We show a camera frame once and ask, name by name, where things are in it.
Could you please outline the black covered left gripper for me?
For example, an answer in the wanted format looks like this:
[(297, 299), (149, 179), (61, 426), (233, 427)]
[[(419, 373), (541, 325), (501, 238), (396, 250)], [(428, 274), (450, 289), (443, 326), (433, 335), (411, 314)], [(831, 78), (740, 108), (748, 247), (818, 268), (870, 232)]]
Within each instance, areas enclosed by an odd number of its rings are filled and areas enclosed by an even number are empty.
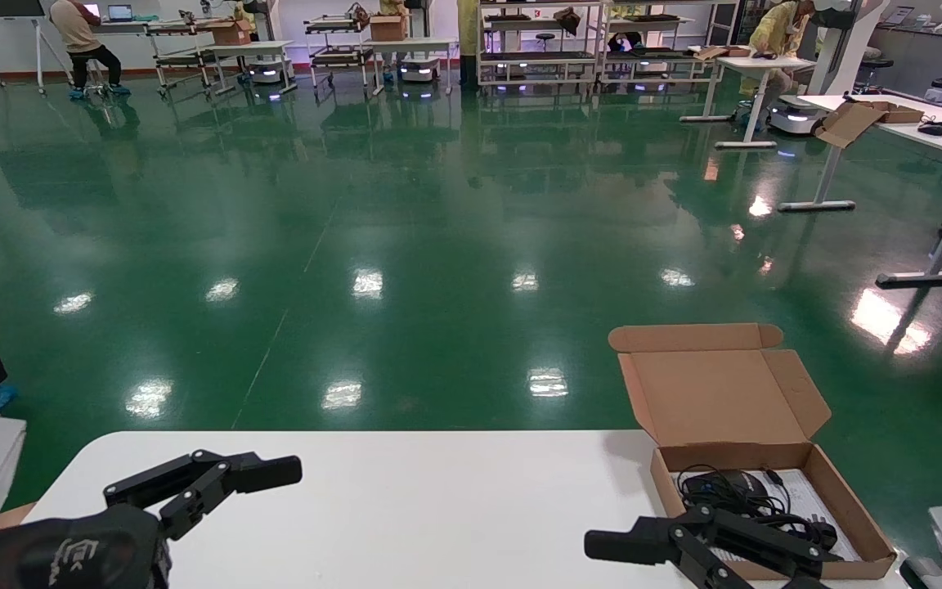
[[(0, 529), (0, 588), (167, 588), (173, 562), (165, 538), (182, 539), (233, 493), (302, 478), (296, 456), (197, 450), (168, 460), (108, 484), (107, 510)], [(167, 500), (160, 521), (138, 510)]]

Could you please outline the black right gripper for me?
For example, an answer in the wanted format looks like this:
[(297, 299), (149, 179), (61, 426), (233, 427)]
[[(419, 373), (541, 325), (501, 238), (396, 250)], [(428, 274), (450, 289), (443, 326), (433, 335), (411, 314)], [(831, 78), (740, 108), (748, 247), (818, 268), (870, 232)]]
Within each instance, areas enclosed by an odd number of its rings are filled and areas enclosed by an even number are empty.
[[(773, 573), (822, 573), (840, 556), (752, 519), (697, 506), (675, 518), (640, 517), (628, 532), (588, 532), (585, 555), (631, 565), (671, 564), (697, 588), (749, 588), (714, 549)], [(816, 578), (790, 578), (782, 589), (829, 589)]]

